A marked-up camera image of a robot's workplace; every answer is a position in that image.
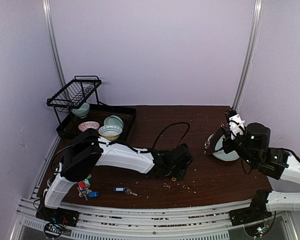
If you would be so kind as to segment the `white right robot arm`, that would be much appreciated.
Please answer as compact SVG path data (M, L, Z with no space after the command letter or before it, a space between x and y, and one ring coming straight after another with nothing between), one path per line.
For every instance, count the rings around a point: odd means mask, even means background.
M257 122L242 126L231 121L222 126L225 153L235 151L251 170L275 180L300 185L300 158L290 149L270 147L271 130ZM266 213L300 212L300 192L258 190L246 210L249 220L256 221Z

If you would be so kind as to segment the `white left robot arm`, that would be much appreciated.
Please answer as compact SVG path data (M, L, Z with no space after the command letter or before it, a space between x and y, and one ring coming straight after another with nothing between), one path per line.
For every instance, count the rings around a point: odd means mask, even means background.
M85 180L94 167L116 167L181 180L193 161L185 143L172 150L136 148L122 141L110 141L92 128L75 137L57 154L62 157L52 168L53 177L48 180L40 203L43 215L51 222L62 218L59 207L63 198L74 184Z

